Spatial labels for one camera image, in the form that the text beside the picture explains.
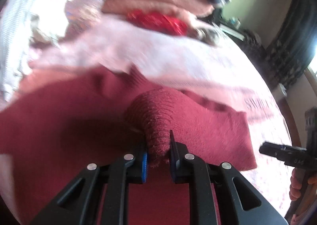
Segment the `person's right hand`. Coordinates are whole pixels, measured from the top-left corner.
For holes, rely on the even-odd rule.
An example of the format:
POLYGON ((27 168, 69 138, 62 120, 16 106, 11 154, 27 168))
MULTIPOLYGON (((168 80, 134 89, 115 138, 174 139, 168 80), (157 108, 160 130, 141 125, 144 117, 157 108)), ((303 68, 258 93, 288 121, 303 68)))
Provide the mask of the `person's right hand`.
MULTIPOLYGON (((296 172, 297 172, 297 169, 294 168, 292 171, 292 176, 290 178, 291 185, 290 185, 289 196, 290 196, 291 201, 296 201, 301 196, 300 189, 302 188, 302 184, 297 180, 296 172)), ((307 183, 308 183, 308 185, 316 184, 316 174, 314 174, 312 177, 310 177, 308 179, 307 183)))

